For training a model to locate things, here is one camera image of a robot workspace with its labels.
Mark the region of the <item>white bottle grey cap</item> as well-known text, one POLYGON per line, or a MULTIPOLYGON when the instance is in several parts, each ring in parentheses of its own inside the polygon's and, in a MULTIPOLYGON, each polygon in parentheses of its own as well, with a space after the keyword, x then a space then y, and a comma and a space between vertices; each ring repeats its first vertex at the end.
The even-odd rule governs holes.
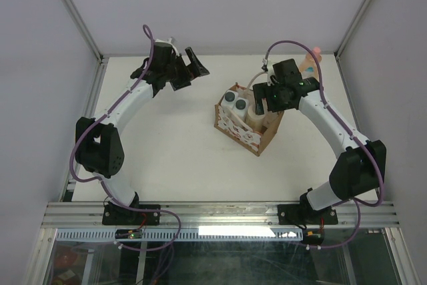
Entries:
POLYGON ((245 98, 237 98, 232 108, 232 120, 234 122, 244 122, 248 112, 249 101, 245 98))
POLYGON ((231 116, 231 110, 233 109, 238 97, 239 95, 236 91, 227 90, 224 93, 220 105, 229 117, 231 116))

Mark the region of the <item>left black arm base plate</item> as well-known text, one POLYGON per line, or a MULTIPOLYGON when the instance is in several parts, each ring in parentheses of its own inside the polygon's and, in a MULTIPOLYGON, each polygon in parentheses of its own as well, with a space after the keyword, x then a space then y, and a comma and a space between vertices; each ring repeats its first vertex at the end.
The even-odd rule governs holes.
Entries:
POLYGON ((151 211, 159 210, 160 205, 138 204, 137 208, 143 211, 128 210, 108 202, 104 205, 102 224, 104 226, 140 226, 142 223, 144 223, 145 226, 159 225, 159 217, 161 214, 151 211))

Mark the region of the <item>peach lotion bottle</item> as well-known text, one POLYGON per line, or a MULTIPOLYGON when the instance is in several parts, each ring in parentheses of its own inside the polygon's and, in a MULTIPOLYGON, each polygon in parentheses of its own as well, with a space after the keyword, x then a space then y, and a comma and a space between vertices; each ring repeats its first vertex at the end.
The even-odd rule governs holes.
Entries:
MULTIPOLYGON (((315 47, 313 48, 312 52, 316 56, 318 63, 320 63, 322 61, 322 50, 319 47, 315 47)), ((309 53, 306 54, 303 62, 301 62, 299 71, 303 78, 314 77, 315 79, 319 80, 318 67, 314 58, 309 53)))

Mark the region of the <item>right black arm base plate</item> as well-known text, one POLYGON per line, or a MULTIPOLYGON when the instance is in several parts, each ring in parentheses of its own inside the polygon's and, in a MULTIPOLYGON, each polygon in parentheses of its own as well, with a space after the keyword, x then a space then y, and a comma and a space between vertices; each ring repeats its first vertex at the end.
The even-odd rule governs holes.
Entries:
POLYGON ((327 207, 320 211, 312 210, 304 204, 279 204, 278 222, 279 225, 293 225, 299 228, 306 228, 308 225, 337 225, 338 216, 335 210, 327 207))

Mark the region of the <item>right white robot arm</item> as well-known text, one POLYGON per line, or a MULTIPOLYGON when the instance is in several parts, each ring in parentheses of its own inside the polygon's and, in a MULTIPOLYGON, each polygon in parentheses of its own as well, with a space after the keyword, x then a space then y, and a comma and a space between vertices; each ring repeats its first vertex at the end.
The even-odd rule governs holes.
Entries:
POLYGON ((256 114, 298 110, 315 125, 336 157, 328 181, 300 196, 298 219, 313 223, 334 205, 371 190, 382 192, 386 146, 368 139, 342 118, 320 82, 314 77, 303 78, 293 59, 274 64, 264 59, 262 71, 268 80, 253 86, 256 114))

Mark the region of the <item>cream round jar bottle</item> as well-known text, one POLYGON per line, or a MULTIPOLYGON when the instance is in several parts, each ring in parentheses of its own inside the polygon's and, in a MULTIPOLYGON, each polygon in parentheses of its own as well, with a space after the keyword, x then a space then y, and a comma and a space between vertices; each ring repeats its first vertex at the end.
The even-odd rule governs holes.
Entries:
POLYGON ((252 131, 261 132, 266 114, 256 115, 254 105, 250 105, 246 115, 246 124, 252 129, 252 131))

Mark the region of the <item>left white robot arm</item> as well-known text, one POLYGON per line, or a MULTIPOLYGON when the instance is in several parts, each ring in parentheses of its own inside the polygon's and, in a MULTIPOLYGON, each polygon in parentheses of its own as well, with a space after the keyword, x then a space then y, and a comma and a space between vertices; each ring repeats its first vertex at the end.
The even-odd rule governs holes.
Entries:
POLYGON ((110 201, 118 206, 116 215, 122 222, 132 224, 140 214, 137 192, 118 177, 125 160, 122 131, 166 84, 177 91, 206 75, 209 71, 191 47, 180 54, 170 42, 157 40, 118 98, 98 115, 78 119, 69 165, 79 164, 93 173, 92 180, 98 181, 110 201))

